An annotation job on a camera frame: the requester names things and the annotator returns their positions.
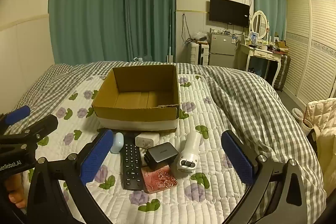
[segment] small trash bin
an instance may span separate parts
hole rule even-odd
[[[303,113],[298,108],[293,108],[292,109],[292,115],[293,115],[293,117],[294,117],[294,119],[296,120],[297,123],[300,123],[303,119]]]

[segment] silver refrigerator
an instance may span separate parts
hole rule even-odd
[[[231,35],[211,34],[209,65],[233,68],[236,40]]]

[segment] bed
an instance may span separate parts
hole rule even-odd
[[[100,128],[90,106],[105,76],[113,67],[140,64],[159,63],[51,66],[17,105],[28,105],[31,115],[10,128],[9,133],[16,133],[52,113],[58,117],[58,129],[39,142],[36,158],[60,160],[79,152]],[[221,148],[221,133],[231,129],[259,154],[274,161],[297,160],[307,193],[308,223],[315,222],[326,206],[322,172],[305,135],[274,89],[264,79],[244,71],[184,63],[176,66],[181,99],[179,125],[175,133],[162,135],[160,143],[169,141],[180,152],[190,130],[199,131],[203,138],[199,146],[198,175],[181,176],[173,171],[178,181],[176,187],[149,195],[144,191],[126,191],[121,185],[120,155],[109,153],[87,187],[110,220],[138,224],[222,223],[245,191],[245,185]],[[26,193],[32,173],[29,170],[23,175]],[[71,212],[83,221],[67,186],[60,183]],[[271,191],[272,187],[267,190],[254,219],[262,215]],[[156,203],[155,210],[146,211],[147,202]]]

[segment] purple flower pattern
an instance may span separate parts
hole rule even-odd
[[[87,109],[86,108],[81,108],[80,110],[77,111],[77,117],[78,118],[84,118],[87,114]]]
[[[87,90],[84,92],[84,98],[89,100],[92,98],[93,92],[91,90]]]
[[[108,173],[107,166],[103,164],[94,177],[95,181],[99,183],[105,182]]]
[[[192,183],[184,189],[184,193],[191,201],[202,202],[205,200],[205,189],[203,185]]]
[[[196,105],[195,105],[195,103],[193,103],[193,102],[185,102],[185,103],[182,103],[182,109],[183,109],[185,112],[191,112],[191,111],[193,111],[195,108],[196,108]]]
[[[203,102],[205,102],[206,104],[212,104],[209,96],[207,96],[206,98],[203,98]]]
[[[182,85],[184,83],[188,83],[188,80],[185,77],[181,77],[180,80],[179,80],[179,83]]]
[[[67,190],[63,191],[63,196],[64,196],[64,199],[65,199],[65,202],[68,202],[68,200],[69,200],[69,193],[68,193]]]
[[[129,200],[132,204],[135,205],[143,205],[149,202],[149,195],[142,191],[133,191],[132,194],[129,195]]]
[[[73,133],[69,133],[65,135],[63,142],[65,143],[65,145],[69,145],[73,141],[73,139],[74,139]]]
[[[57,112],[56,112],[56,117],[58,119],[62,119],[67,113],[67,110],[64,107],[61,107]]]
[[[91,137],[91,142],[93,142],[93,140],[98,136],[98,134],[94,134],[92,137]]]
[[[232,168],[232,163],[230,162],[229,158],[227,155],[224,155],[224,159],[222,160],[222,164],[225,168]]]

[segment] white handheld device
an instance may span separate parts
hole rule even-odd
[[[187,136],[184,150],[180,153],[177,169],[181,172],[192,173],[196,169],[199,159],[199,146],[202,135],[191,131]]]

